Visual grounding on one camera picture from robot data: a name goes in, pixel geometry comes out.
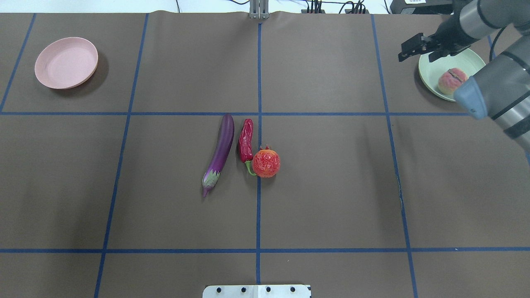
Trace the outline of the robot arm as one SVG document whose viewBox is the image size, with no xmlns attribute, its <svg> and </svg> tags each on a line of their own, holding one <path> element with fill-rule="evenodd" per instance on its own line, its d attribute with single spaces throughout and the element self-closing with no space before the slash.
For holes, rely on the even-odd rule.
<svg viewBox="0 0 530 298">
<path fill-rule="evenodd" d="M 418 33 L 401 45 L 399 61 L 426 53 L 430 62 L 456 56 L 473 43 L 509 25 L 520 38 L 457 88 L 456 102 L 477 120 L 491 118 L 525 151 L 530 149 L 530 2 L 455 0 L 454 13 L 437 31 Z"/>
</svg>

